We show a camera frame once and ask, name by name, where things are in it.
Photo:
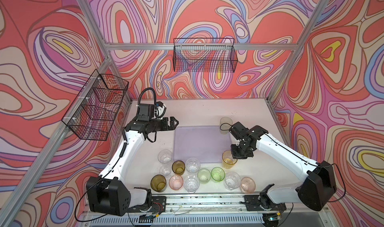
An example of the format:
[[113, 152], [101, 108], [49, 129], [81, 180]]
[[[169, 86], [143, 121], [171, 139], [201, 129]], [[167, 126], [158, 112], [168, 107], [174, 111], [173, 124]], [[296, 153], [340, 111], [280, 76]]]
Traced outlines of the pink dimpled cup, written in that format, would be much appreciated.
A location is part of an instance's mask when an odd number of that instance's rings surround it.
[[244, 177], [241, 180], [240, 189], [243, 193], [250, 194], [256, 190], [256, 183], [250, 177]]

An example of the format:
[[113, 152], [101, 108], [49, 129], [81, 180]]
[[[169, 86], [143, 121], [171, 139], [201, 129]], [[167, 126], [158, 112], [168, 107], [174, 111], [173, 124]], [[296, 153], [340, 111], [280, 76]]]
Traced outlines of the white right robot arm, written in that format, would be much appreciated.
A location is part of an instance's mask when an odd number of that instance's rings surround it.
[[231, 145], [234, 159], [252, 158], [261, 151], [287, 168], [297, 178], [295, 184], [277, 186], [269, 184], [259, 194], [260, 207], [270, 210], [285, 203], [302, 203], [313, 211], [321, 211], [336, 193], [334, 166], [326, 161], [317, 162], [286, 146], [266, 129], [246, 128], [240, 122], [230, 125], [229, 133], [237, 141]]

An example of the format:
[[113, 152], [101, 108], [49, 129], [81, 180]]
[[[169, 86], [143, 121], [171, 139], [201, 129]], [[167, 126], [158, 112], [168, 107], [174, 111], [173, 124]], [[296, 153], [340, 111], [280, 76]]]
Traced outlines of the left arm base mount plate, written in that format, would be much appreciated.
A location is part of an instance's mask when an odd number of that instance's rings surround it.
[[150, 201], [146, 201], [143, 205], [137, 205], [128, 209], [128, 213], [152, 213], [161, 214], [166, 211], [166, 196], [152, 196]]

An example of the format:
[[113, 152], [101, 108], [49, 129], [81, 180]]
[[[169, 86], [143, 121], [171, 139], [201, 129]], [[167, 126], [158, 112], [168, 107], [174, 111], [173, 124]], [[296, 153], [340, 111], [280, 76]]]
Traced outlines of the pale green dimpled cup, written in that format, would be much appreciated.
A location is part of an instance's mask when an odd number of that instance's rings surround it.
[[221, 118], [220, 120], [220, 133], [222, 135], [225, 135], [229, 132], [229, 129], [231, 128], [231, 126], [233, 125], [233, 120], [229, 117], [223, 117]]

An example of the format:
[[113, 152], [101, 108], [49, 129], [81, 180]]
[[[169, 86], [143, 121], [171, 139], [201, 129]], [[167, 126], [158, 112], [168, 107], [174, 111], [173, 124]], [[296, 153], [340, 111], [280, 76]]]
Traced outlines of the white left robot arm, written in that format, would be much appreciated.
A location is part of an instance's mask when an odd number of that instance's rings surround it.
[[152, 193], [148, 188], [129, 189], [124, 177], [138, 149], [150, 133], [173, 131], [179, 125], [174, 117], [149, 121], [130, 121], [122, 130], [123, 141], [98, 177], [86, 182], [86, 194], [92, 212], [123, 216], [131, 210], [152, 208]]

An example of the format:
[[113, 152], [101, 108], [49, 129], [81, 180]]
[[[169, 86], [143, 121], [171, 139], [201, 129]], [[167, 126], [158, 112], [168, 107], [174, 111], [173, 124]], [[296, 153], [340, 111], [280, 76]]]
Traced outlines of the yellow clear plastic cup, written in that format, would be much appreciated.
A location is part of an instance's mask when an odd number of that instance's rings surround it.
[[237, 163], [237, 159], [235, 159], [232, 155], [231, 150], [224, 151], [222, 154], [222, 166], [225, 169], [231, 169]]

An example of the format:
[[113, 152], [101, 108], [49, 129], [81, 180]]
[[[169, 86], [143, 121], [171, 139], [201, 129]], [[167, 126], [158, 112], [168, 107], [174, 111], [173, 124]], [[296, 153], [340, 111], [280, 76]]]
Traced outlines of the clear faceted glass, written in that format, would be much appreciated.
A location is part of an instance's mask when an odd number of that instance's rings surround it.
[[226, 176], [224, 179], [225, 188], [229, 191], [235, 190], [240, 187], [241, 180], [242, 179], [238, 173], [228, 172], [226, 173]]

